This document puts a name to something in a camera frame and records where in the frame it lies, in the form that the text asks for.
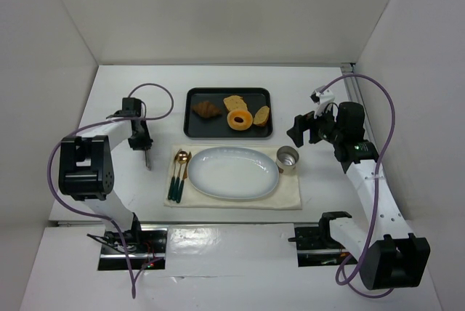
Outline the metal tongs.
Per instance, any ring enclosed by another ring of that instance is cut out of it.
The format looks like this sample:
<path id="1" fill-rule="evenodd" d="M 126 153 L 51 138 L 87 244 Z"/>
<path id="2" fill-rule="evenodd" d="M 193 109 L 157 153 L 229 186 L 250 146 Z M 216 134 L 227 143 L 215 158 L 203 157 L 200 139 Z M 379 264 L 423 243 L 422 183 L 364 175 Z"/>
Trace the metal tongs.
<path id="1" fill-rule="evenodd" d="M 150 159 L 150 150 L 144 149 L 143 153 L 144 153 L 144 158 L 145 158 L 145 167 L 148 171 L 150 171 L 152 169 L 152 162 Z"/>

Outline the orange glazed donut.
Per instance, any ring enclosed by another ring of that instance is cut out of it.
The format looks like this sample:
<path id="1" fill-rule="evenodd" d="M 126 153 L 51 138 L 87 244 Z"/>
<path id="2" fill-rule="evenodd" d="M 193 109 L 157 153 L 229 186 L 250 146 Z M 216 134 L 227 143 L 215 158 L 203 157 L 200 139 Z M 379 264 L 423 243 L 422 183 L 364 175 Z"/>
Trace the orange glazed donut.
<path id="1" fill-rule="evenodd" d="M 253 124 L 253 116 L 247 110 L 233 110 L 227 115 L 229 127 L 236 131 L 245 131 Z"/>

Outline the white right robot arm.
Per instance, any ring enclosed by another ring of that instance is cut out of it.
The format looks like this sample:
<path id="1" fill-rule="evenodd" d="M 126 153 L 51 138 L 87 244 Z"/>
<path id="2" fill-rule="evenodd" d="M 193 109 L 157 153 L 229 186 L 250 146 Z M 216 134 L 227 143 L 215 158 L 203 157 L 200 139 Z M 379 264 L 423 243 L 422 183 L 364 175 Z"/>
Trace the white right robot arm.
<path id="1" fill-rule="evenodd" d="M 321 241 L 343 246 L 360 263 L 357 274 L 368 290 L 417 287 L 430 246 L 426 238 L 415 236 L 403 219 L 377 164 L 376 147 L 364 137 L 364 120 L 362 105 L 343 102 L 336 112 L 326 108 L 319 115 L 296 116 L 287 135 L 298 148 L 304 144 L 304 132 L 310 133 L 312 144 L 332 144 L 369 221 L 364 231 L 345 211 L 325 212 L 318 222 Z"/>

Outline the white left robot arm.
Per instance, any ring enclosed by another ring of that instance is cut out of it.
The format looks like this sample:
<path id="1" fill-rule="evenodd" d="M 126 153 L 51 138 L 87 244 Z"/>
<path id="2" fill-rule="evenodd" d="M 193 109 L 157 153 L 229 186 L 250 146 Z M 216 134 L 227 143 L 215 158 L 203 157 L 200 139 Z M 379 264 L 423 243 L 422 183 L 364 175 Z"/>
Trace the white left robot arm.
<path id="1" fill-rule="evenodd" d="M 95 124 L 87 133 L 65 137 L 60 143 L 60 192 L 82 202 L 92 217 L 101 219 L 109 239 L 133 246 L 142 242 L 141 224 L 114 190 L 111 151 L 127 141 L 132 150 L 145 154 L 145 165 L 150 167 L 148 151 L 153 140 L 142 119 L 144 109 L 141 100 L 126 97 L 107 124 Z"/>

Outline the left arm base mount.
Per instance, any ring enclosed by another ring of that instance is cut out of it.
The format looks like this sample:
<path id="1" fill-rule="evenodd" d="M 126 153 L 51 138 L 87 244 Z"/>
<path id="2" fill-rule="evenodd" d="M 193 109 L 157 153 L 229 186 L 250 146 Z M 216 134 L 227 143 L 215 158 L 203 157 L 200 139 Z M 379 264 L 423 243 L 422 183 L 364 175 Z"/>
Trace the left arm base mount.
<path id="1" fill-rule="evenodd" d="M 104 235 L 86 236 L 100 245 L 100 255 L 97 269 L 99 271 L 127 270 L 126 257 L 121 243 L 110 238 L 110 233 Z M 139 243 L 127 243 L 129 259 L 133 270 L 164 270 L 166 267 L 166 244 L 168 229 L 159 228 L 142 230 Z"/>

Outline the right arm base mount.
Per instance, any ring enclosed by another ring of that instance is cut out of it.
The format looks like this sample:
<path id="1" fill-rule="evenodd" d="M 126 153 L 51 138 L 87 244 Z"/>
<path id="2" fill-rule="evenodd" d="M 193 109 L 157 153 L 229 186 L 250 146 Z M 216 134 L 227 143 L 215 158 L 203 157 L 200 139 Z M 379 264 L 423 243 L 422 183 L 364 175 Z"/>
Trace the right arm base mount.
<path id="1" fill-rule="evenodd" d="M 317 224 L 294 225 L 288 242 L 295 245 L 299 267 L 337 266 L 349 255 L 340 243 L 324 241 Z"/>

